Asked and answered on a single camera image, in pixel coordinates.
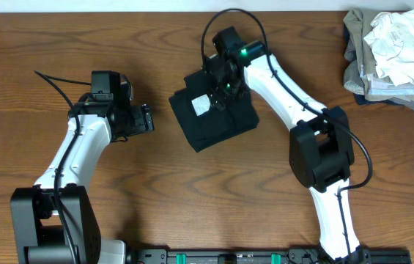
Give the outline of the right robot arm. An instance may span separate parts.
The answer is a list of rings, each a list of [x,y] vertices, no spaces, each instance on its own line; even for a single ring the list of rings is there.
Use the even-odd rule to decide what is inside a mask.
[[[234,27],[212,39],[216,55],[204,58],[220,109],[248,91],[260,95],[289,130],[289,165],[311,192],[320,247],[333,263],[352,263],[359,249],[350,213],[350,167],[358,138],[340,107],[328,109],[282,69],[266,40],[244,42]]]

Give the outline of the black t-shirt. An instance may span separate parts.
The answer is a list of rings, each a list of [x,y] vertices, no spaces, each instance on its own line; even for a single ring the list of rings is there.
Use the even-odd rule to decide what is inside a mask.
[[[175,92],[169,102],[188,143],[196,152],[255,129],[259,124],[250,93],[220,111],[212,105],[208,95],[214,84],[212,76],[200,70],[186,76],[184,81],[186,88]]]

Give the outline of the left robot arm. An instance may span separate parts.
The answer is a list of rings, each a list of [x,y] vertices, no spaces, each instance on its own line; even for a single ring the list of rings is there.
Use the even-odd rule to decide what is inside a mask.
[[[102,237],[87,190],[104,149],[153,131],[149,106],[132,105],[133,86],[95,70],[90,92],[69,101],[65,138],[45,172],[17,188],[10,210],[19,263],[134,263],[124,241]]]

